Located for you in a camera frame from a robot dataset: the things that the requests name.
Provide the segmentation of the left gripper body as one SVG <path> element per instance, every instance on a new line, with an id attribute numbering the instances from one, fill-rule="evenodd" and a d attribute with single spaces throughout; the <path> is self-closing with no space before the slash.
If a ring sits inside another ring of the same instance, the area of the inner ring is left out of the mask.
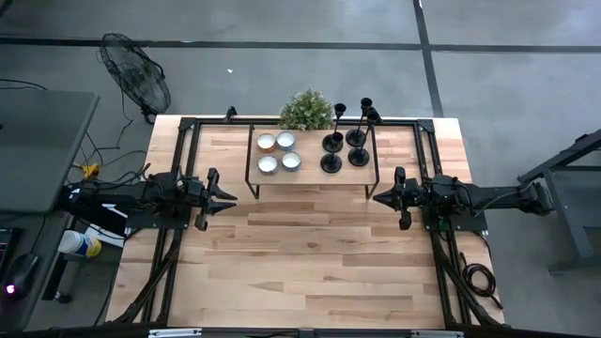
<path id="1" fill-rule="evenodd" d="M 208 198 L 206 195 L 207 189 L 205 188 L 200 196 L 190 196 L 185 194 L 185 200 L 191 207 L 201 207 L 208 202 Z"/>

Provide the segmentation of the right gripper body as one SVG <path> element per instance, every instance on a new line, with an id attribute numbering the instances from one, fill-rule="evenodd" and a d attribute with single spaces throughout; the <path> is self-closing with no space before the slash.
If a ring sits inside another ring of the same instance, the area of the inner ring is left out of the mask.
<path id="1" fill-rule="evenodd" d="M 424 187 L 424 194 L 421 198 L 407 198 L 406 197 L 406 207 L 421 207 L 424 204 L 426 197 L 427 197 L 427 188 Z"/>

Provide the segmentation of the tall black candlestick holder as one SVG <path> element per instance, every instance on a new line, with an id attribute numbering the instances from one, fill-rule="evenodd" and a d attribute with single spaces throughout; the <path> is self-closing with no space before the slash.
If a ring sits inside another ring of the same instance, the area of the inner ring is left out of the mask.
<path id="1" fill-rule="evenodd" d="M 369 131 L 380 120 L 378 111 L 372 107 L 367 113 L 365 119 L 367 121 L 367 128 L 366 131 L 364 131 L 365 142 L 362 146 L 352 147 L 347 156 L 348 161 L 356 167 L 363 167 L 369 162 L 370 156 L 368 151 L 365 149 L 365 144 L 368 139 Z"/>

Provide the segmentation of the brown patterned candle tin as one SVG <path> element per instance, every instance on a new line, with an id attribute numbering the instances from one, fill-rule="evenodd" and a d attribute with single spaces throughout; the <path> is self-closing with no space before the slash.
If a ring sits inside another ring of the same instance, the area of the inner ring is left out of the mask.
<path id="1" fill-rule="evenodd" d="M 271 155 L 262 156 L 258 160 L 257 167 L 262 175 L 273 175 L 278 170 L 278 160 Z"/>

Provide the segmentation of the copper candle tin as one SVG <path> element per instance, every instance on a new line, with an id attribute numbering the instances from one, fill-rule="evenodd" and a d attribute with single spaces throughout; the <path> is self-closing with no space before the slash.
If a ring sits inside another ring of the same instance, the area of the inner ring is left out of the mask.
<path id="1" fill-rule="evenodd" d="M 276 150 L 276 138 L 270 133 L 259 134 L 256 140 L 257 148 L 262 153 L 272 153 Z"/>

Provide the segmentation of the short black candlestick holder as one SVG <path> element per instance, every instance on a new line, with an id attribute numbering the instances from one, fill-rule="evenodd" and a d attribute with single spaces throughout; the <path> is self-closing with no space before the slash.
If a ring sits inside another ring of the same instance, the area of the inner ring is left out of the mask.
<path id="1" fill-rule="evenodd" d="M 326 154 L 322 156 L 320 167 L 324 172 L 334 174 L 340 171 L 342 168 L 342 160 L 337 153 L 326 152 Z"/>

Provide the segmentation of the yellow power plug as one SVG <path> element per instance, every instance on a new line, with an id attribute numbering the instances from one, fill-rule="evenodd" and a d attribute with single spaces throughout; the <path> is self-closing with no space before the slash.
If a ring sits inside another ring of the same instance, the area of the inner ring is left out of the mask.
<path id="1" fill-rule="evenodd" d="M 100 173 L 100 165 L 98 163 L 92 164 L 77 164 L 72 165 L 73 168 L 80 169 L 83 173 L 85 180 L 94 179 Z"/>

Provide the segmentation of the green potted plant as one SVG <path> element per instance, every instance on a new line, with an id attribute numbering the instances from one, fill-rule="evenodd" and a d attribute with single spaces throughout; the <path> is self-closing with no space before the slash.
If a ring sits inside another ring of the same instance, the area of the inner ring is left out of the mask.
<path id="1" fill-rule="evenodd" d="M 279 125 L 284 130 L 313 131 L 331 127 L 333 105 L 312 88 L 292 96 L 280 109 Z"/>

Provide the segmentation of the white wipes canister yellow lid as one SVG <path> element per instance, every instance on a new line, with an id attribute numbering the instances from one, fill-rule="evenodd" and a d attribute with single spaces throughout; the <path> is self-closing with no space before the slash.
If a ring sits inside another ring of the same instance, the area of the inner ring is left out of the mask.
<path id="1" fill-rule="evenodd" d="M 62 254 L 92 258 L 100 254 L 101 242 L 89 235 L 73 230 L 66 230 L 62 235 L 57 250 Z"/>

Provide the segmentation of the grey desk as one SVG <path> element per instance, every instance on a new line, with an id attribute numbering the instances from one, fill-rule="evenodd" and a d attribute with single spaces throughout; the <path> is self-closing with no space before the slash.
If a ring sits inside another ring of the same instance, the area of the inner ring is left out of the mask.
<path id="1" fill-rule="evenodd" d="M 44 291 L 68 220 L 69 215 L 64 212 L 45 216 L 0 214 L 0 228 L 20 229 L 18 241 L 10 249 L 7 268 L 0 274 L 0 332 L 24 330 L 27 326 Z M 32 273 L 28 294 L 22 300 L 14 300 L 7 295 L 5 283 L 8 281 L 8 268 L 23 254 L 34 254 L 39 259 Z"/>
<path id="2" fill-rule="evenodd" d="M 54 208 L 99 101 L 92 92 L 0 90 L 0 212 Z"/>

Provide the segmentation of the grey metal stand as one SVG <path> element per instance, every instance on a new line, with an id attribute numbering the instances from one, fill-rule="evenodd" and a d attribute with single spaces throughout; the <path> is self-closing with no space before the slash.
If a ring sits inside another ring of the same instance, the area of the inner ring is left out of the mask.
<path id="1" fill-rule="evenodd" d="M 577 256 L 551 265 L 551 274 L 601 268 L 601 249 L 589 239 L 601 231 L 601 129 L 583 134 L 568 148 L 518 177 L 521 183 L 542 178 L 561 222 L 569 229 Z"/>

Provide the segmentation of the black computer mouse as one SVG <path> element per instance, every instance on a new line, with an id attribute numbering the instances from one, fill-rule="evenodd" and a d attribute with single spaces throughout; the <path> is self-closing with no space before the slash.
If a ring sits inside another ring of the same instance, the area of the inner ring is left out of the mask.
<path id="1" fill-rule="evenodd" d="M 33 253 L 22 254 L 8 268 L 3 291 L 9 300 L 22 300 L 31 291 L 39 257 Z"/>

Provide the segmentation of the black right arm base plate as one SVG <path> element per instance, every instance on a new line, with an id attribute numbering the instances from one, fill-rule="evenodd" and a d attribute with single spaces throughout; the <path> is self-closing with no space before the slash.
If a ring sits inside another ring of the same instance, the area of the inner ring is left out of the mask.
<path id="1" fill-rule="evenodd" d="M 487 223 L 483 214 L 472 217 L 468 211 L 459 214 L 440 216 L 431 207 L 422 207 L 423 224 L 426 231 L 470 231 L 482 232 L 487 229 Z"/>

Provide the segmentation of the black metal table frame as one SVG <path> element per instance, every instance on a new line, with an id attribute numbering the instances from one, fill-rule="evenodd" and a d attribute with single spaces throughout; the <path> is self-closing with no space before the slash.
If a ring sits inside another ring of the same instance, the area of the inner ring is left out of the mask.
<path id="1" fill-rule="evenodd" d="M 172 327 L 439 329 L 444 324 L 432 238 L 414 211 L 407 231 L 361 185 L 246 185 L 251 127 L 264 116 L 224 124 L 207 115 L 163 115 L 148 148 L 153 169 L 197 142 L 195 172 L 216 168 L 235 205 L 188 228 L 173 278 Z"/>

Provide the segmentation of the silver bracket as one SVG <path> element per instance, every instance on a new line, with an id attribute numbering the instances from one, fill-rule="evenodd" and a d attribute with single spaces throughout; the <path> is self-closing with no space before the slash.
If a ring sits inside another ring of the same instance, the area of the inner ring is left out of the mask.
<path id="1" fill-rule="evenodd" d="M 199 338 L 203 334 L 201 328 L 180 328 L 150 330 L 147 338 Z"/>
<path id="2" fill-rule="evenodd" d="M 465 338 L 465 335 L 453 330 L 413 330 L 410 338 Z"/>

